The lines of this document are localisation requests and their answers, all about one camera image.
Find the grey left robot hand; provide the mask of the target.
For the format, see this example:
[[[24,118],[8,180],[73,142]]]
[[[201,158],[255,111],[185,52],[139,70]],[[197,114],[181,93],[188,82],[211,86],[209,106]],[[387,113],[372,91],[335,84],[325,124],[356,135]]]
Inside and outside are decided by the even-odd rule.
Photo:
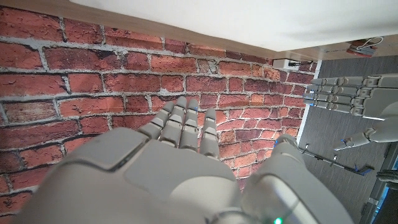
[[[313,79],[303,94],[306,105],[376,119],[373,127],[341,139],[336,151],[370,142],[397,141],[397,74]]]

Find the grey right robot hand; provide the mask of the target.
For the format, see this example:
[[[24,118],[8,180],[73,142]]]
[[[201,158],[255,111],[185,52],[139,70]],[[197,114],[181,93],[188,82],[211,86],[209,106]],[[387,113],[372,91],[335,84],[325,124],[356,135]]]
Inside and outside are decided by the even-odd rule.
[[[180,97],[138,130],[101,134],[57,164],[14,219],[25,224],[351,223],[294,137],[240,187],[220,161],[216,113]]]

